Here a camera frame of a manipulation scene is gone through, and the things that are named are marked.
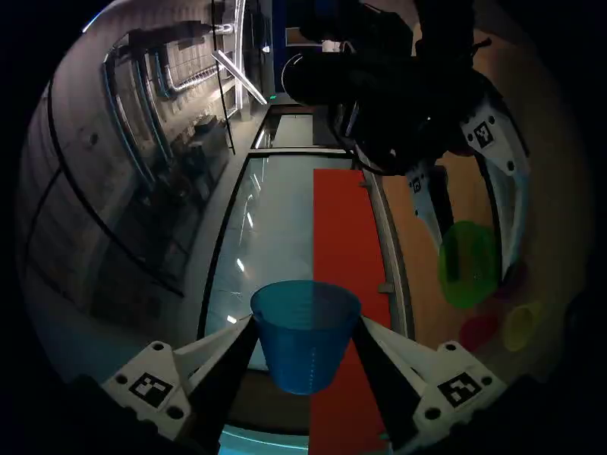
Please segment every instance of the red mat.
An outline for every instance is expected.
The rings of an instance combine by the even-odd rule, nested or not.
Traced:
[[[357,295],[363,314],[390,327],[382,254],[360,171],[314,171],[314,280]],[[386,449],[385,431],[353,342],[335,380],[311,402],[310,453],[360,454]]]

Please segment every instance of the glass panel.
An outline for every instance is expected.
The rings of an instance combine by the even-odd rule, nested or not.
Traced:
[[[205,335],[249,315],[251,295],[266,284],[312,279],[313,170],[350,166],[350,159],[322,156],[249,160],[219,253]],[[259,344],[250,367],[266,369]]]

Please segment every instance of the blue plastic cup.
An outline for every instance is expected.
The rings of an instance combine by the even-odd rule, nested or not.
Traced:
[[[309,395],[331,384],[360,316],[349,290],[316,281],[281,281],[251,297],[272,379],[283,391]]]

